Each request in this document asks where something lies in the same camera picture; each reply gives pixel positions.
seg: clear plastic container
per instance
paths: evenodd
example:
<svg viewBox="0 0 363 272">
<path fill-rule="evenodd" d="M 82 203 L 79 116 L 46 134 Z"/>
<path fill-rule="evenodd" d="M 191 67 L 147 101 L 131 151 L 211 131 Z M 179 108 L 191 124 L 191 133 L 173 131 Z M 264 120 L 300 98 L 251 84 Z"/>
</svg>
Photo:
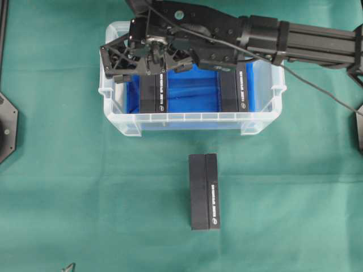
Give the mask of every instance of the clear plastic container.
<svg viewBox="0 0 363 272">
<path fill-rule="evenodd" d="M 129 22 L 114 22 L 106 29 L 106 43 L 126 34 Z M 141 136 L 143 130 L 238 129 L 241 135 L 261 132 L 282 111 L 281 94 L 286 90 L 284 71 L 263 61 L 254 63 L 255 112 L 236 113 L 147 113 L 126 114 L 126 86 L 104 75 L 100 62 L 99 93 L 107 119 L 126 136 Z"/>
</svg>

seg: black cable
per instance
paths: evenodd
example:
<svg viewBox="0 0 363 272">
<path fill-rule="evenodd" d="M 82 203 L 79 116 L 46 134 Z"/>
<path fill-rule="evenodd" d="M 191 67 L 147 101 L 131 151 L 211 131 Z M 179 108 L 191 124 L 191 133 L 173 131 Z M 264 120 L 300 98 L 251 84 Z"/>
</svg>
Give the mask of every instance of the black cable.
<svg viewBox="0 0 363 272">
<path fill-rule="evenodd" d="M 200 38 L 203 38 L 203 39 L 206 39 L 206 40 L 209 40 L 209 41 L 212 41 L 212 42 L 215 42 L 215 43 L 218 43 L 218 44 L 223 44 L 223 45 L 226 45 L 226 46 L 229 46 L 231 48 L 234 48 L 235 50 L 237 51 L 240 51 L 246 55 L 249 55 L 251 56 L 252 58 L 256 59 L 256 60 L 262 60 L 262 61 L 265 61 L 265 62 L 268 62 L 270 64 L 273 64 L 269 59 L 267 58 L 264 58 L 258 54 L 255 54 L 247 49 L 244 49 L 244 48 L 241 48 L 237 45 L 234 45 L 234 44 L 231 44 L 227 41 L 223 41 L 223 40 L 219 40 L 219 39 L 215 39 L 215 38 L 212 38 L 212 37 L 208 37 L 208 36 L 205 36 L 203 34 L 200 34 L 198 32 L 195 32 L 195 31 L 191 31 L 187 28 L 184 28 L 184 27 L 181 27 L 177 24 L 175 24 L 174 22 L 172 22 L 171 20 L 169 20 L 167 17 L 165 17 L 163 14 L 161 14 L 159 11 L 157 11 L 155 8 L 153 8 L 149 3 L 146 2 L 146 0 L 144 0 L 145 3 L 147 4 L 147 6 L 149 7 L 150 10 L 152 10 L 154 13 L 156 13 L 160 18 L 162 18 L 165 22 L 167 22 L 168 24 L 170 24 L 171 26 L 179 29 L 180 31 L 183 31 L 185 33 L 189 33 L 191 35 L 194 35 L 194 36 L 197 36 L 197 37 L 200 37 Z M 349 106 L 348 104 L 342 102 L 341 100 L 339 100 L 337 97 L 335 97 L 331 92 L 327 91 L 327 90 L 324 90 L 323 88 L 320 88 L 319 86 L 315 85 L 314 83 L 304 79 L 303 77 L 299 76 L 298 74 L 296 74 L 293 70 L 291 70 L 290 68 L 287 68 L 286 66 L 282 65 L 282 64 L 279 64 L 279 65 L 275 65 L 275 66 L 278 66 L 278 67 L 281 67 L 283 68 L 285 71 L 287 71 L 288 73 L 290 73 L 292 76 L 294 76 L 295 78 L 297 78 L 298 80 L 300 80 L 301 82 L 304 82 L 305 84 L 311 86 L 312 88 L 315 88 L 316 90 L 328 95 L 329 97 L 331 97 L 333 100 L 335 100 L 337 103 L 339 103 L 340 105 L 346 107 L 347 109 L 349 109 L 350 111 L 356 113 L 356 114 L 359 114 L 360 116 L 363 116 L 363 113 L 359 112 L 358 110 L 354 109 L 353 107 Z"/>
</svg>

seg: black mount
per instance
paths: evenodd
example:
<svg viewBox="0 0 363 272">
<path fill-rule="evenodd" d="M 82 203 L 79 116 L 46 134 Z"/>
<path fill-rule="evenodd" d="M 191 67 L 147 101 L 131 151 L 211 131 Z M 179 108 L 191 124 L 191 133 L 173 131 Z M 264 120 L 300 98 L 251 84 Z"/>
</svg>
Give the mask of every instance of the black mount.
<svg viewBox="0 0 363 272">
<path fill-rule="evenodd" d="M 4 48 L 8 0 L 0 1 L 0 72 Z M 0 163 L 16 149 L 18 110 L 0 92 Z"/>
</svg>

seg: blue plastic liner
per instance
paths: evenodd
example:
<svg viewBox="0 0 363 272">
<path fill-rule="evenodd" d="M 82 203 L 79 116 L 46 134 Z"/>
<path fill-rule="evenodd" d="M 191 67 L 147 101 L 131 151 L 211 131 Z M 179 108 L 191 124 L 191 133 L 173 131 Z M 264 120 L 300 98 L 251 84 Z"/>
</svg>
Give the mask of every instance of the blue plastic liner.
<svg viewBox="0 0 363 272">
<path fill-rule="evenodd" d="M 200 70 L 196 65 L 183 73 L 168 72 L 168 112 L 220 112 L 218 73 Z M 247 64 L 248 100 L 250 112 L 255 111 L 253 63 Z M 127 87 L 127 112 L 139 113 L 140 77 L 132 76 Z"/>
</svg>

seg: bolt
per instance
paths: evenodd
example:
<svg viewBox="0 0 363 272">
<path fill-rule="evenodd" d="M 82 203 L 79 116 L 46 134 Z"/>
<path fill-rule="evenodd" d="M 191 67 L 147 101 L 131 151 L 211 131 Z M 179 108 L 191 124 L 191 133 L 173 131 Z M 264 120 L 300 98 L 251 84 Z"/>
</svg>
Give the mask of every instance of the bolt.
<svg viewBox="0 0 363 272">
<path fill-rule="evenodd" d="M 174 17 L 176 20 L 183 20 L 184 12 L 182 10 L 178 10 L 175 12 Z"/>
</svg>

